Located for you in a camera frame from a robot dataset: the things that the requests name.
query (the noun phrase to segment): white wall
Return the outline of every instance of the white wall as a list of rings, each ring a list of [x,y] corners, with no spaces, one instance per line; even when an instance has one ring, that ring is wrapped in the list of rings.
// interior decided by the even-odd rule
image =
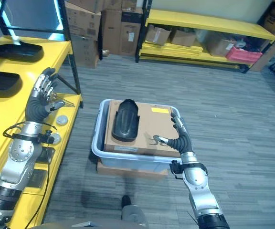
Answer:
[[[256,23],[271,2],[272,0],[153,0],[152,8]]]

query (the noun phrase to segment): person's foot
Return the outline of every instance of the person's foot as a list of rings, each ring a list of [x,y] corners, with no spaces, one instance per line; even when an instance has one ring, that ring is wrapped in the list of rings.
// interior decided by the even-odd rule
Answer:
[[[131,205],[131,199],[128,195],[124,195],[122,198],[122,208],[127,205]]]

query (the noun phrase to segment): gray carpet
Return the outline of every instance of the gray carpet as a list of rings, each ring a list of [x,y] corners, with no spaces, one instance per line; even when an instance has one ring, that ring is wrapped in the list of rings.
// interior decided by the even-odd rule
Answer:
[[[129,194],[150,229],[196,229],[188,191],[172,175],[153,182],[98,175],[90,151],[102,100],[167,104],[185,118],[198,160],[232,229],[275,229],[275,77],[111,55],[97,69],[79,67],[80,109],[44,222],[71,217],[119,219]],[[71,79],[68,66],[60,73]]]

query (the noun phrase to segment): yellow shelf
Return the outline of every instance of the yellow shelf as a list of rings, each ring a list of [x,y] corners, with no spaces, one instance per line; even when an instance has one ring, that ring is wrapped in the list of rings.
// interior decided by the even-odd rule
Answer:
[[[148,43],[145,41],[143,43],[143,50],[160,50],[161,52],[169,52],[173,54],[192,54],[192,55],[199,55],[203,48],[200,45],[199,42],[195,41],[195,43],[191,47],[183,46],[183,45],[176,45],[176,44],[171,44],[170,42],[165,43],[165,45],[157,45],[157,44],[152,44]]]
[[[140,55],[147,54],[155,56],[164,56],[166,58],[174,57],[178,59],[190,59],[190,60],[202,60],[202,61],[213,61],[213,62],[225,62],[225,63],[240,63],[229,61],[225,57],[221,56],[211,56],[206,49],[203,49],[199,55],[190,54],[186,52],[174,52],[173,49],[165,50],[156,46],[149,47],[147,43],[143,43],[142,49],[140,50]]]
[[[257,24],[191,13],[153,9],[150,10],[149,17],[146,21],[146,26],[148,23],[234,33],[267,39],[271,42],[275,40],[275,36],[273,34]]]
[[[43,47],[44,56],[37,62],[20,62],[0,58],[0,71],[17,73],[22,80],[21,89],[10,98],[0,98],[0,171],[7,159],[5,148],[10,140],[3,137],[3,131],[24,118],[24,109],[30,91],[41,72],[47,67],[59,70],[67,54],[72,53],[70,42],[56,42],[46,39],[20,37],[23,42]],[[0,37],[0,44],[12,43],[10,36]]]
[[[214,66],[214,67],[239,69],[239,66],[237,64],[195,61],[195,60],[189,60],[189,59],[168,58],[168,57],[162,57],[162,56],[147,56],[147,55],[145,55],[145,56],[141,56],[140,59],[154,60],[154,61],[168,61],[168,62],[177,62],[177,63],[201,64],[201,65],[208,65],[208,66]]]
[[[58,133],[60,134],[62,141],[54,146],[50,145],[50,147],[55,148],[56,152],[54,153],[52,162],[50,164],[50,179],[49,179],[49,185],[46,192],[46,195],[44,197],[44,201],[41,205],[41,208],[32,221],[32,223],[29,225],[29,227],[40,225],[42,222],[42,219],[44,217],[45,209],[47,202],[49,200],[54,180],[58,173],[58,168],[61,162],[61,159],[64,154],[64,150],[67,144],[67,141],[69,139],[71,129],[73,127],[76,114],[79,108],[79,104],[81,101],[80,95],[73,95],[73,94],[58,94],[60,97],[65,98],[67,101],[70,101],[75,104],[75,107],[62,107],[60,108],[56,113],[52,113],[49,116],[49,119],[47,120],[47,123],[53,124],[58,129]],[[68,123],[64,126],[58,126],[56,124],[56,117],[60,115],[66,115],[68,117]],[[35,168],[37,169],[45,169],[47,170],[47,165],[45,164],[36,164]],[[14,215],[11,219],[11,221],[7,224],[10,228],[16,228],[16,229],[24,229],[29,220],[34,215],[35,211],[37,210],[41,199],[44,195],[46,187],[46,179],[43,182],[42,188],[32,188],[32,187],[26,187],[23,190],[22,195],[20,196],[20,199],[15,207]]]

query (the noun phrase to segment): black shelf bracket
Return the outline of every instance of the black shelf bracket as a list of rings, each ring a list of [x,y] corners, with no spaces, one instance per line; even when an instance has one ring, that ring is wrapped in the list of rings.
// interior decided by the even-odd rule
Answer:
[[[3,35],[11,35],[9,30],[20,30],[20,31],[34,31],[34,32],[46,32],[46,33],[59,33],[64,35],[64,39],[66,41],[71,42],[71,34],[70,34],[70,28],[69,23],[66,16],[66,10],[65,10],[65,4],[64,0],[58,0],[58,6],[60,11],[60,17],[61,17],[61,23],[63,25],[62,30],[54,30],[54,29],[33,29],[33,28],[23,28],[19,26],[13,26],[13,25],[6,25],[2,14],[4,11],[4,6],[6,4],[6,0],[1,1],[1,7],[0,7],[0,30],[2,31]],[[73,54],[69,54],[69,62],[72,68],[75,87],[71,86],[64,78],[61,79],[61,81],[67,85],[71,90],[73,90],[76,94],[81,94],[80,89],[80,83],[78,78],[78,72],[77,72],[77,66],[75,62],[75,56]]]

